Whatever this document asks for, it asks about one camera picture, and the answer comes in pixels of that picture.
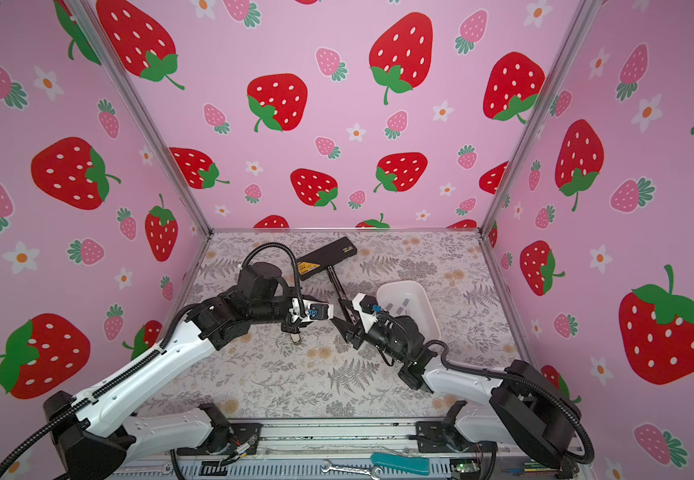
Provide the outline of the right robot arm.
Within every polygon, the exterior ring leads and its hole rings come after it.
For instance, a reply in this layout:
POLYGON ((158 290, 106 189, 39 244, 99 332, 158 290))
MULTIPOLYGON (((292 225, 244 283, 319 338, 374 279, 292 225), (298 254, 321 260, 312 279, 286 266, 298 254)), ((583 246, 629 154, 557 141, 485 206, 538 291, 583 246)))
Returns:
POLYGON ((463 401, 445 420, 445 441, 453 448, 463 442, 502 442, 518 446, 528 457, 565 477, 574 464, 569 446, 580 413, 554 392, 530 364, 516 360, 502 370, 457 365, 426 292, 358 294, 339 297, 343 318, 334 321, 355 349, 375 347, 413 390, 450 394, 463 401))

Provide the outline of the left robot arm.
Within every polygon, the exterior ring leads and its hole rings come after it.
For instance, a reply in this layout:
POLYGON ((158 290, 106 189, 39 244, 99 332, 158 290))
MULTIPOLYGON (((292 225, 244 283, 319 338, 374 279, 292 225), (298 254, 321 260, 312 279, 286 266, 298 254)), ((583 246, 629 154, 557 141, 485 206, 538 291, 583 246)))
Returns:
POLYGON ((311 322, 333 319, 333 305, 297 292, 278 267, 266 262, 245 266, 236 285, 184 307, 162 340, 118 372, 75 396, 60 392, 51 397, 44 410, 55 424, 51 439, 67 476, 106 479, 127 463, 171 450, 230 451, 232 426, 212 403, 161 417, 134 413, 253 325, 279 324, 282 331, 296 333, 311 322))

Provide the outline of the black stapler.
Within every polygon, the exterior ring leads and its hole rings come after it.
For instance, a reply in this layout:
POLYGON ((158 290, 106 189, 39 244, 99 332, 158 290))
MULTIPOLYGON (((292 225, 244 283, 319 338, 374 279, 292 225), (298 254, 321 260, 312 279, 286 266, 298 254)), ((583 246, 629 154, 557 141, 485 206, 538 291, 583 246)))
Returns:
POLYGON ((332 286, 336 290, 339 298, 344 319, 356 325, 358 317, 352 307, 352 301, 338 277, 336 266, 357 255, 357 249, 352 241, 347 237, 341 237, 303 257, 298 258, 297 270, 302 281, 321 273, 326 272, 332 286))

